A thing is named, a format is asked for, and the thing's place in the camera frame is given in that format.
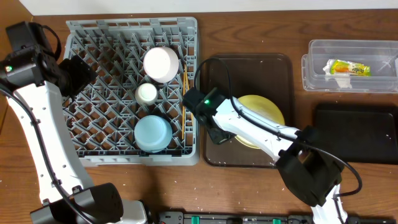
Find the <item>wooden chopstick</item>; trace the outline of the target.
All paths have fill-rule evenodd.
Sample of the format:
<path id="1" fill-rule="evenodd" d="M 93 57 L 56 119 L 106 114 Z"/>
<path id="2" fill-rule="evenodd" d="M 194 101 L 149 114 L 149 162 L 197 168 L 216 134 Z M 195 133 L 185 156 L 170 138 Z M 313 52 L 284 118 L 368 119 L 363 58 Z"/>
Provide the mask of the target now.
<path id="1" fill-rule="evenodd" d="M 190 82 L 189 82 L 189 79 L 188 79 L 188 68 L 187 68 L 187 64 L 184 65 L 184 78 L 185 78 L 186 90 L 189 90 L 189 89 L 190 89 Z M 190 114 L 190 118 L 191 118 L 192 125 L 194 125 L 195 122 L 194 122 L 194 116 L 193 116 L 192 113 Z"/>
<path id="2" fill-rule="evenodd" d="M 184 71 L 183 74 L 183 87 L 182 87 L 182 95 L 184 96 L 186 93 L 186 84 L 187 84 L 187 72 Z M 182 106 L 182 139 L 185 139 L 185 120 L 186 120 L 186 111 L 185 106 Z"/>

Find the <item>pink plate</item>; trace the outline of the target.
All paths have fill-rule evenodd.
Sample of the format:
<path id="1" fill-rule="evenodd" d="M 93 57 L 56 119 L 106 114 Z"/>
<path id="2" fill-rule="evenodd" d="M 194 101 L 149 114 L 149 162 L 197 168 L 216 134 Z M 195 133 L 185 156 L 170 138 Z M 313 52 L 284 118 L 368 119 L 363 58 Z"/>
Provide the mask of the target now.
<path id="1" fill-rule="evenodd" d="M 144 71 L 156 82 L 167 83 L 177 74 L 179 59 L 169 47 L 155 47 L 144 56 Z"/>

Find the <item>cream white cup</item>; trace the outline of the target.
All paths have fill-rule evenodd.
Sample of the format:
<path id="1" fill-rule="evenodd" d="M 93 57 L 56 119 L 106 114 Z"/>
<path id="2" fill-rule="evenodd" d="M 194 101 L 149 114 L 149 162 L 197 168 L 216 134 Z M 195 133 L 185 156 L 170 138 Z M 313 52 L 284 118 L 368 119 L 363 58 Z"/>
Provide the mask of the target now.
<path id="1" fill-rule="evenodd" d="M 153 105 L 158 99 L 158 91 L 153 84 L 143 83 L 137 87 L 135 99 L 140 105 Z"/>

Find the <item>light blue bowl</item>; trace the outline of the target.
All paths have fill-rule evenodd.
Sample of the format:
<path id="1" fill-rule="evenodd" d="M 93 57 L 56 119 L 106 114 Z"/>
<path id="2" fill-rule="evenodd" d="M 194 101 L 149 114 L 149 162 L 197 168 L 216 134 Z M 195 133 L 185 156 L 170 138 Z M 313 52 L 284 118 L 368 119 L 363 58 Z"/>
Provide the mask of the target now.
<path id="1" fill-rule="evenodd" d="M 149 153 L 166 149 L 172 140 L 172 133 L 171 125 L 156 115 L 143 117 L 134 128 L 136 144 L 141 150 Z"/>

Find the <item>yellow plate with crumbs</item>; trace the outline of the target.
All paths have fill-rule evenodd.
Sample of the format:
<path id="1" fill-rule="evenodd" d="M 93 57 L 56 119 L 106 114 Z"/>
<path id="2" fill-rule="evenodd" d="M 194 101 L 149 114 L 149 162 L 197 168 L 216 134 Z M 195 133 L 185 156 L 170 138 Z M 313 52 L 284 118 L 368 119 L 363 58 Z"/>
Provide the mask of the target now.
<path id="1" fill-rule="evenodd" d="M 270 119 L 275 123 L 285 125 L 285 119 L 280 109 L 270 100 L 259 95 L 245 95 L 238 101 L 249 110 Z"/>

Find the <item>foil snack wrapper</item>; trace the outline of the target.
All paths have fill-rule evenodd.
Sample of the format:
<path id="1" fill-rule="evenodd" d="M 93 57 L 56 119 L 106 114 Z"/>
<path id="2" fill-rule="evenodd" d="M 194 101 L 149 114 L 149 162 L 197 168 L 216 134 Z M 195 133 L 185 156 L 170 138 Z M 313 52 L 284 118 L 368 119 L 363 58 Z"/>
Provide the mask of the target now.
<path id="1" fill-rule="evenodd" d="M 352 88 L 351 76 L 370 77 L 371 67 L 345 60 L 329 59 L 323 67 L 325 79 L 334 79 L 340 88 Z"/>

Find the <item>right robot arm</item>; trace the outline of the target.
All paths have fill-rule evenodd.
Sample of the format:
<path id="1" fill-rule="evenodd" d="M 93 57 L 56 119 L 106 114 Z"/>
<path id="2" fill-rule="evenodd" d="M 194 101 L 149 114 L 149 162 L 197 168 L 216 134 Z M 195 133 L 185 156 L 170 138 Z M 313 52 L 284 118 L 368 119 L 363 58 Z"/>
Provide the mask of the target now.
<path id="1" fill-rule="evenodd" d="M 206 95 L 191 88 L 183 96 L 183 105 L 206 128 L 213 144 L 240 136 L 271 157 L 285 186 L 311 207 L 314 223 L 346 223 L 339 196 L 344 165 L 312 149 L 307 143 L 311 129 L 273 122 L 217 89 Z"/>

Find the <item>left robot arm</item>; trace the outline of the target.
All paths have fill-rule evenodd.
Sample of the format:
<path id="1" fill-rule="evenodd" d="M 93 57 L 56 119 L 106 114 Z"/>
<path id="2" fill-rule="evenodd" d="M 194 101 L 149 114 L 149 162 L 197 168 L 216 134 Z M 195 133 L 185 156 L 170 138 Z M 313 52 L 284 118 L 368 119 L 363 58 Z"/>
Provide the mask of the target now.
<path id="1" fill-rule="evenodd" d="M 33 223 L 150 223 L 140 201 L 121 198 L 111 184 L 95 185 L 80 162 L 63 103 L 96 78 L 80 57 L 61 59 L 47 26 L 20 22 L 6 29 L 12 52 L 1 62 L 1 93 L 23 128 L 39 179 L 42 206 Z"/>

